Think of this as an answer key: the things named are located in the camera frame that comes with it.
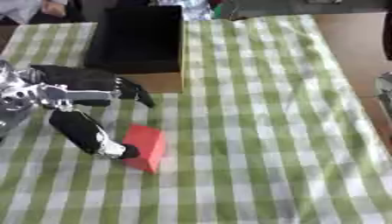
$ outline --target black box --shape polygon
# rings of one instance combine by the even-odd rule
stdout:
[[[100,68],[138,82],[155,93],[183,87],[180,6],[106,10],[85,57]]]

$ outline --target gingham cloth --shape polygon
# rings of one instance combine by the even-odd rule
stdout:
[[[213,12],[208,0],[157,0],[158,5],[180,5],[185,21],[209,20]]]
[[[3,56],[77,66],[93,24],[20,26]],[[392,161],[313,19],[185,24],[185,90],[82,108],[166,133],[157,175],[90,157],[39,110],[0,148],[0,223],[392,223]]]

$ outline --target red cube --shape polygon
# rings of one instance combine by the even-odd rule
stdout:
[[[165,153],[165,133],[147,126],[131,124],[123,144],[133,144],[139,151],[139,157],[125,158],[122,161],[139,170],[155,173],[159,161]]]

